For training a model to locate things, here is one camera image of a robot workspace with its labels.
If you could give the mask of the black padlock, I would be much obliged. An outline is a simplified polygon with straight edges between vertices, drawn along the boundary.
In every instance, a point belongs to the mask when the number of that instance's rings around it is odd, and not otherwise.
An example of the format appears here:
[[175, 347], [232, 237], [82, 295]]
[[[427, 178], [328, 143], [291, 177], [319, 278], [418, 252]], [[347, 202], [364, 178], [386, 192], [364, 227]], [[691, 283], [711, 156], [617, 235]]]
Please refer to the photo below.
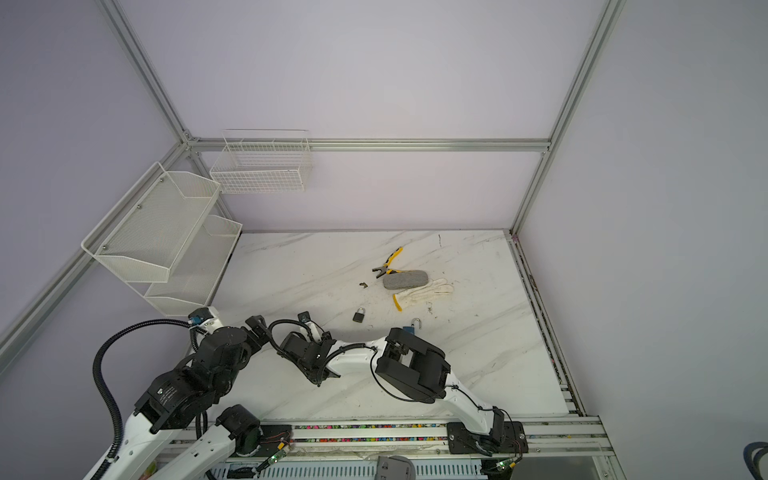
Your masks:
[[354, 323], [358, 323], [358, 324], [360, 324], [360, 323], [363, 323], [363, 322], [364, 322], [364, 319], [365, 319], [365, 314], [366, 314], [366, 310], [365, 310], [365, 308], [364, 308], [364, 307], [360, 307], [360, 308], [358, 308], [358, 309], [355, 311], [355, 313], [353, 314], [353, 318], [352, 318], [352, 321], [353, 321]]

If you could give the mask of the blue padlock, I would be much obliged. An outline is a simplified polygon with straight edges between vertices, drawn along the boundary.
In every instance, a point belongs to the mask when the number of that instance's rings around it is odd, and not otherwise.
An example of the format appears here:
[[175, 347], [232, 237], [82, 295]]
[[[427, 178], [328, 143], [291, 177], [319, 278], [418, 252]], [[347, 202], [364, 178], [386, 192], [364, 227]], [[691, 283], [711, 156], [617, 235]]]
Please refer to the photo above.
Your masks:
[[403, 327], [403, 330], [411, 335], [417, 335], [422, 329], [422, 321], [420, 318], [413, 318], [411, 322]]

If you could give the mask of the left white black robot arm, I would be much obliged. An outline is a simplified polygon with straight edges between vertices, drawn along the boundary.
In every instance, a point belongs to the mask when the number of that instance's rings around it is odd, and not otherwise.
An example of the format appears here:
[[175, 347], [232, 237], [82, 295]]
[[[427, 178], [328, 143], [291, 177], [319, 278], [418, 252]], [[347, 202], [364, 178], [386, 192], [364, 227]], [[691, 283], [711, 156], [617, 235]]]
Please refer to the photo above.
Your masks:
[[[243, 327], [216, 328], [200, 340], [195, 352], [156, 377], [124, 419], [103, 376], [105, 354], [127, 334], [158, 323], [153, 319], [131, 325], [112, 335], [95, 354], [92, 376], [111, 417], [113, 440], [87, 473], [89, 479], [138, 478], [172, 440], [231, 391], [239, 372], [271, 340], [261, 316], [248, 318]], [[244, 406], [228, 407], [192, 447], [158, 475], [194, 479], [234, 453], [249, 455], [262, 450], [263, 436], [260, 420]]]

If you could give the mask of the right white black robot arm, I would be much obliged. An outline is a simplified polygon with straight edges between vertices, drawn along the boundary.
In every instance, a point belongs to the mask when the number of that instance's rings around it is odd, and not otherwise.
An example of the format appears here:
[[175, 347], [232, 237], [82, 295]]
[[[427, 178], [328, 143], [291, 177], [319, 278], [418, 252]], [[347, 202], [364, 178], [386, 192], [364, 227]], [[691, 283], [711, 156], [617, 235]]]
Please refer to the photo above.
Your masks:
[[316, 386], [330, 379], [367, 372], [395, 400], [438, 405], [457, 420], [446, 426], [452, 454], [484, 456], [528, 452], [522, 424], [506, 410], [484, 403], [453, 373], [445, 352], [407, 328], [393, 328], [380, 339], [348, 343], [330, 333], [288, 334], [276, 346]]

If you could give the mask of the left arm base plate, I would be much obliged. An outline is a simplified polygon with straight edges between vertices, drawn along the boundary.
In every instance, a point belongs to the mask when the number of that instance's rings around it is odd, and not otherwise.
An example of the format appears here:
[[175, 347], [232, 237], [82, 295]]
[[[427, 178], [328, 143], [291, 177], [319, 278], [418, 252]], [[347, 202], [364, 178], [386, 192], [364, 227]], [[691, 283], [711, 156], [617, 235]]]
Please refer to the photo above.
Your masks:
[[240, 457], [268, 457], [277, 452], [280, 443], [289, 443], [292, 436], [290, 425], [261, 425], [237, 441], [235, 453]]

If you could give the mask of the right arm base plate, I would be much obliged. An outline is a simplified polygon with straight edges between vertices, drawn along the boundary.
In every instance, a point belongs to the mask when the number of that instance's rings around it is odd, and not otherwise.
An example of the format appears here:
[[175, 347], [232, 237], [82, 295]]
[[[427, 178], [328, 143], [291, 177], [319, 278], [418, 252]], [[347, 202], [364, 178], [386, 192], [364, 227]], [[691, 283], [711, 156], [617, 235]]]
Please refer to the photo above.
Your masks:
[[446, 425], [448, 448], [451, 454], [520, 454], [529, 452], [527, 434], [521, 422], [505, 421], [503, 433], [495, 441], [493, 436], [469, 432], [460, 422]]

